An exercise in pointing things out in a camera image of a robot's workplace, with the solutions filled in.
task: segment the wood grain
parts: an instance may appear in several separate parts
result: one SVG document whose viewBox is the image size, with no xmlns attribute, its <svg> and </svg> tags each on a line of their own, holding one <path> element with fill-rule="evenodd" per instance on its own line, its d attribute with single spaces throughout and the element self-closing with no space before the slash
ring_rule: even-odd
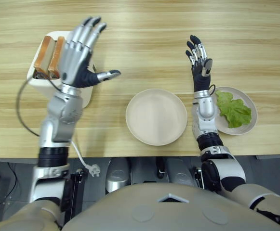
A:
<svg viewBox="0 0 280 231">
<path fill-rule="evenodd" d="M 213 58 L 212 83 L 242 90 L 258 109 L 254 130 L 221 134 L 224 144 L 235 155 L 280 154 L 280 0 L 0 0 L 0 157 L 37 157 L 38 139 L 15 116 L 16 93 L 44 35 L 72 30 L 88 15 L 108 22 L 94 51 L 97 69 L 122 75 L 93 90 L 75 134 L 84 156 L 199 155 L 185 57 L 190 34 Z M 126 127 L 129 100 L 148 88 L 177 94 L 188 110 L 184 134 L 170 145 L 143 144 Z M 46 104 L 34 89 L 25 90 L 23 118 L 36 131 Z M 72 148 L 70 156 L 76 156 Z"/>
</svg>

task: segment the empty plate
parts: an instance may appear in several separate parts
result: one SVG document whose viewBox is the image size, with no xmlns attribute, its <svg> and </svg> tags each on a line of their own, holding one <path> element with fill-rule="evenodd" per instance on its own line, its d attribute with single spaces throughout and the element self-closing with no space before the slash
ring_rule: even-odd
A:
<svg viewBox="0 0 280 231">
<path fill-rule="evenodd" d="M 126 109 L 130 132 L 143 143 L 161 146 L 177 140 L 187 126 L 187 110 L 174 94 L 147 89 L 135 95 Z"/>
<path fill-rule="evenodd" d="M 248 125 L 242 125 L 238 128 L 229 128 L 226 117 L 220 116 L 220 110 L 219 110 L 219 107 L 217 106 L 218 115 L 215 118 L 215 124 L 216 124 L 217 129 L 223 133 L 230 134 L 230 135 L 242 135 L 242 134 L 245 134 L 245 133 L 251 131 L 254 128 L 256 121 L 257 121 L 257 110 L 256 110 L 256 107 L 255 107 L 255 104 L 253 103 L 253 101 L 245 93 L 243 93 L 242 91 L 237 90 L 235 88 L 218 87 L 218 88 L 216 88 L 216 90 L 232 93 L 234 100 L 241 99 L 241 100 L 243 100 L 244 105 L 251 108 L 251 121 Z M 217 103 L 216 94 L 213 94 L 213 100 L 216 104 Z"/>
</svg>

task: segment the black wire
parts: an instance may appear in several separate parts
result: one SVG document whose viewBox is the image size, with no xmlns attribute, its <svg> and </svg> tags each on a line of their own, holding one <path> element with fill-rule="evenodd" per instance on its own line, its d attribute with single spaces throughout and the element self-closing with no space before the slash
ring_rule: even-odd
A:
<svg viewBox="0 0 280 231">
<path fill-rule="evenodd" d="M 210 95 L 213 95 L 213 94 L 214 94 L 214 92 L 215 92 L 215 90 L 216 90 L 216 85 L 215 85 L 215 84 L 212 84 L 212 85 L 209 87 L 209 89 L 208 89 L 208 90 L 210 90 L 212 87 L 213 87 L 213 91 L 211 92 L 211 94 L 210 94 Z"/>
<path fill-rule="evenodd" d="M 10 170 L 13 172 L 13 175 L 14 175 L 14 185 L 13 185 L 12 189 L 9 191 L 9 193 L 7 194 L 7 196 L 5 197 L 5 199 L 4 199 L 2 202 L 0 202 L 0 205 L 3 204 L 3 203 L 7 200 L 7 198 L 8 198 L 8 197 L 10 196 L 10 194 L 13 192 L 13 190 L 14 190 L 14 188 L 15 188 L 17 182 L 18 182 L 18 177 L 16 176 L 15 171 L 11 168 L 9 162 L 7 162 L 7 164 L 8 164 L 8 167 L 10 168 Z"/>
<path fill-rule="evenodd" d="M 53 87 L 55 87 L 56 90 L 61 91 L 49 78 L 46 74 L 42 73 L 42 72 L 38 72 L 38 75 L 42 75 L 45 79 L 47 79 Z M 39 136 L 39 134 L 35 133 L 32 129 L 30 129 L 26 123 L 23 121 L 21 114 L 20 114 L 20 102 L 21 102 L 21 95 L 22 92 L 24 90 L 24 88 L 26 87 L 26 85 L 29 83 L 29 81 L 33 78 L 33 76 L 29 77 L 20 87 L 20 90 L 18 91 L 18 95 L 16 97 L 16 103 L 15 103 L 15 108 L 16 108 L 16 115 L 18 117 L 19 122 L 22 124 L 23 127 L 26 128 L 27 131 L 29 131 L 30 133 L 32 133 L 35 136 Z"/>
</svg>

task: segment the lettuce leaf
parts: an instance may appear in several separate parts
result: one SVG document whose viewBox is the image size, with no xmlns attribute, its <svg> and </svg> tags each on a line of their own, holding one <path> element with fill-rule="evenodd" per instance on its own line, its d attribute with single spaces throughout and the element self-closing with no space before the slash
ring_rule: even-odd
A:
<svg viewBox="0 0 280 231">
<path fill-rule="evenodd" d="M 251 109 L 244 105 L 243 100 L 233 99 L 233 94 L 217 90 L 217 105 L 220 109 L 220 116 L 225 116 L 229 128 L 238 128 L 241 125 L 249 124 L 251 121 Z"/>
</svg>

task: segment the bread slice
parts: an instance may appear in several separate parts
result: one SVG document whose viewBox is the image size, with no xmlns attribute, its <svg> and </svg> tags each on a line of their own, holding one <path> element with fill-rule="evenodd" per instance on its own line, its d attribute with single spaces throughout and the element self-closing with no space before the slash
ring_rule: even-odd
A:
<svg viewBox="0 0 280 231">
<path fill-rule="evenodd" d="M 48 71 L 50 72 L 50 78 L 59 78 L 58 73 L 58 62 L 61 56 L 62 50 L 65 45 L 65 38 L 63 36 L 59 36 L 56 42 L 56 46 L 54 49 L 54 53 L 48 67 Z"/>
<path fill-rule="evenodd" d="M 38 57 L 34 63 L 34 68 L 36 69 L 36 71 L 48 75 L 48 67 L 52 59 L 54 48 L 54 39 L 50 36 L 45 36 L 42 41 Z"/>
</svg>

